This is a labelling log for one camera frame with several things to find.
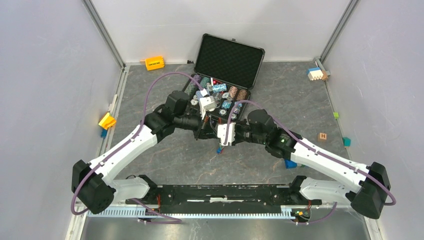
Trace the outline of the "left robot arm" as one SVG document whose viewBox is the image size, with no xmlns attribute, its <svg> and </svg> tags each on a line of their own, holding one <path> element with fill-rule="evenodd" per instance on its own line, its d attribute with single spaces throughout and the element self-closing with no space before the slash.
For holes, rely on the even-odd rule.
<svg viewBox="0 0 424 240">
<path fill-rule="evenodd" d="M 183 91 L 174 91 L 166 102 L 147 114 L 139 125 L 109 151 L 86 163 L 76 162 L 72 169 L 71 211 L 80 200 L 93 214 L 99 214 L 110 204 L 128 199 L 153 203 L 157 190 L 141 177 L 116 180 L 115 177 L 143 152 L 174 133 L 175 129 L 198 131 L 202 128 L 206 112 L 217 107 L 212 96 L 198 100 L 200 115 L 187 114 L 190 97 Z"/>
</svg>

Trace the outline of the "red keyring with key bunch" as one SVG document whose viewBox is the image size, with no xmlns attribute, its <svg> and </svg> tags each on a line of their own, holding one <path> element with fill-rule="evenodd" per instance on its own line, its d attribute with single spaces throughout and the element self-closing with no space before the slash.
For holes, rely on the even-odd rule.
<svg viewBox="0 0 424 240">
<path fill-rule="evenodd" d="M 219 145 L 218 149 L 216 150 L 216 153 L 217 153 L 218 155 L 220 155 L 220 154 L 223 152 L 223 149 L 224 149 L 224 146 Z"/>
</svg>

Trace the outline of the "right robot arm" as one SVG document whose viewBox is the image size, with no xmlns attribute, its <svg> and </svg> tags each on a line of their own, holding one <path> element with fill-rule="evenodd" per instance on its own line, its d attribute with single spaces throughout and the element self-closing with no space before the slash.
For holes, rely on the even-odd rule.
<svg viewBox="0 0 424 240">
<path fill-rule="evenodd" d="M 254 110 L 247 119 L 229 125 L 232 144 L 263 145 L 276 158 L 305 165 L 331 178 L 296 177 L 295 187 L 288 191 L 295 204 L 306 200 L 350 204 L 357 213 L 376 220 L 385 206 L 396 203 L 387 168 L 381 163 L 367 165 L 327 151 L 278 123 L 264 109 Z"/>
</svg>

